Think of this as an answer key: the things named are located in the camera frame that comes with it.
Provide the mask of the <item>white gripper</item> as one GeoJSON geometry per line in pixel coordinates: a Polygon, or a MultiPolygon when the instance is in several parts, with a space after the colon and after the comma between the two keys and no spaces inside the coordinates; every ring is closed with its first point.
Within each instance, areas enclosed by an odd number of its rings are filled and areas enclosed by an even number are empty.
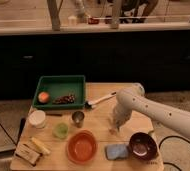
{"type": "Polygon", "coordinates": [[[122,105],[116,104],[112,113],[112,127],[109,128],[110,134],[118,134],[119,128],[130,119],[131,115],[131,109],[126,109],[122,105]]]}

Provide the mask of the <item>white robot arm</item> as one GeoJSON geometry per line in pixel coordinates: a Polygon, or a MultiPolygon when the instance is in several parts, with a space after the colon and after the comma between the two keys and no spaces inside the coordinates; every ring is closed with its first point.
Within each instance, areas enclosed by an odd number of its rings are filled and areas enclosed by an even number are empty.
{"type": "Polygon", "coordinates": [[[132,112],[137,111],[190,139],[190,112],[149,100],[140,83],[120,89],[116,100],[112,114],[114,130],[118,131],[130,119],[132,112]]]}

